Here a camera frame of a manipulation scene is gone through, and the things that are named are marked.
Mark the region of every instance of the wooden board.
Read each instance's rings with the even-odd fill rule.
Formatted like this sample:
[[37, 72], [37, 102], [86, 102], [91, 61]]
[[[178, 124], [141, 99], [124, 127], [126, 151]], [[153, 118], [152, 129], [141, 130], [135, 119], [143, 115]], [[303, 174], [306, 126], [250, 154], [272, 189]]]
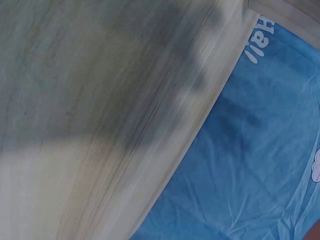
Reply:
[[320, 1], [249, 0], [249, 8], [284, 26], [320, 50]]
[[242, 0], [0, 3], [1, 240], [126, 240], [258, 14]]

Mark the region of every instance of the wrinkled fabric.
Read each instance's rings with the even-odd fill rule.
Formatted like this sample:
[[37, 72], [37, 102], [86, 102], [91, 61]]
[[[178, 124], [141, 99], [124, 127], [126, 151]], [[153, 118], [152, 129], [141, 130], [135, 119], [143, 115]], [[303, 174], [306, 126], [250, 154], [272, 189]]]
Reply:
[[[131, 240], [301, 240], [320, 218], [320, 52], [275, 24], [249, 40]], [[256, 54], [253, 45], [263, 51]]]

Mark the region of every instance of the blue fabric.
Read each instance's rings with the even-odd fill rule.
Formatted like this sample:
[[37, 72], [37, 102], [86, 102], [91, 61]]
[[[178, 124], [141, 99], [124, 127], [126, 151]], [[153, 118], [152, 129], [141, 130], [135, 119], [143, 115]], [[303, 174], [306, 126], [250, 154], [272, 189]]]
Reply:
[[[267, 26], [274, 34], [255, 28], [245, 48], [257, 64], [242, 53], [131, 240], [301, 240], [320, 218], [320, 183], [311, 179], [320, 52], [277, 24]], [[257, 31], [267, 46], [252, 41]]]

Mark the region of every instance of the blue cloth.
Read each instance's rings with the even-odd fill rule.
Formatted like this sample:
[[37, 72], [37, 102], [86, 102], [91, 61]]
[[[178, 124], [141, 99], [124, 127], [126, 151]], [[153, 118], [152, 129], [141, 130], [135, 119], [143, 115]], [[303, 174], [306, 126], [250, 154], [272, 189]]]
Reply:
[[301, 240], [320, 218], [320, 183], [311, 179], [320, 140], [320, 52], [266, 25], [274, 33], [254, 29], [131, 240]]

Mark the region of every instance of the white cloud logo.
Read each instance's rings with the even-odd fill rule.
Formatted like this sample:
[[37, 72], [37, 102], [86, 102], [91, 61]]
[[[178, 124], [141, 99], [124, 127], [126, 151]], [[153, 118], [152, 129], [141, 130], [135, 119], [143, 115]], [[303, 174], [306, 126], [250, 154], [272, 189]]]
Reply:
[[314, 156], [311, 178], [316, 183], [320, 182], [320, 149], [315, 153]]

